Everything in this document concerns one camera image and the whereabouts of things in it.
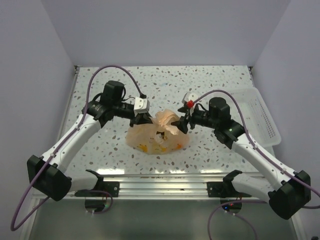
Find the orange translucent plastic bag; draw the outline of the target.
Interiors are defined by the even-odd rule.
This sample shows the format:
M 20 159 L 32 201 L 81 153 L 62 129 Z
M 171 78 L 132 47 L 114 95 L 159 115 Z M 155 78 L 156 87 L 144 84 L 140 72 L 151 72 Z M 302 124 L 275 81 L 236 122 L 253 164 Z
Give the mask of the orange translucent plastic bag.
M 151 123 L 134 125 L 127 131 L 126 144 L 149 155 L 163 155 L 181 150 L 189 144 L 190 137 L 184 134 L 173 122 L 179 116 L 165 109 L 151 118 Z

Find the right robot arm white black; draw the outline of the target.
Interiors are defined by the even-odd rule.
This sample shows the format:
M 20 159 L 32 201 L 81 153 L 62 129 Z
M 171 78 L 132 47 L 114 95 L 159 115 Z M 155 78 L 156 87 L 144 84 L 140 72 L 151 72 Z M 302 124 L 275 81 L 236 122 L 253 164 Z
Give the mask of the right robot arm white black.
M 208 110 L 200 110 L 195 96 L 188 92 L 179 112 L 184 113 L 173 125 L 184 134 L 199 125 L 213 129 L 216 139 L 251 163 L 264 179 L 255 179 L 234 170 L 222 180 L 220 196 L 247 194 L 269 204 L 282 219 L 290 219 L 311 200 L 311 178 L 305 171 L 297 172 L 266 151 L 248 133 L 244 124 L 231 118 L 230 106 L 222 97 L 213 97 Z

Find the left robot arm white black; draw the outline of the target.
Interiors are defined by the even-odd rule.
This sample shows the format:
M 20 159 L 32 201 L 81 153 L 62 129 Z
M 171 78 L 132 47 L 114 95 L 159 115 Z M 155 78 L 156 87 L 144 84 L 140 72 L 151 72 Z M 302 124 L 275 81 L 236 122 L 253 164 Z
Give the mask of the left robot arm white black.
M 87 191 L 99 196 L 105 190 L 104 178 L 93 170 L 79 177 L 66 176 L 72 159 L 105 124 L 114 117 L 128 119 L 130 127 L 152 123 L 150 102 L 144 94 L 135 97 L 132 104 L 125 101 L 126 88 L 118 81 L 108 81 L 103 92 L 88 102 L 73 126 L 49 150 L 27 161 L 32 187 L 54 201 L 60 201 L 69 192 Z

